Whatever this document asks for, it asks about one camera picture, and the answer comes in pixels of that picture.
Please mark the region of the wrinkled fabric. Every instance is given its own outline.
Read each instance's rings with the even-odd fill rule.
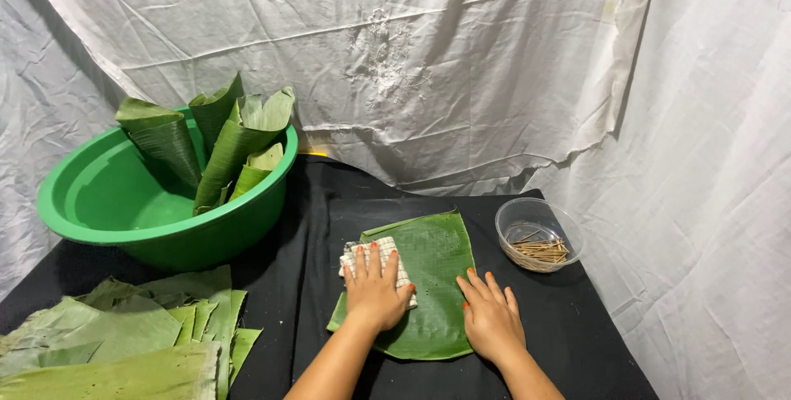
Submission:
[[[599,142],[647,3],[50,1],[134,97],[174,108],[236,70],[246,92],[293,84],[303,146],[401,189],[456,194]]]
[[[663,399],[791,398],[791,0],[652,0],[616,136],[531,185]]]
[[[39,183],[111,124],[115,89],[47,0],[0,0],[0,299],[58,242]]]

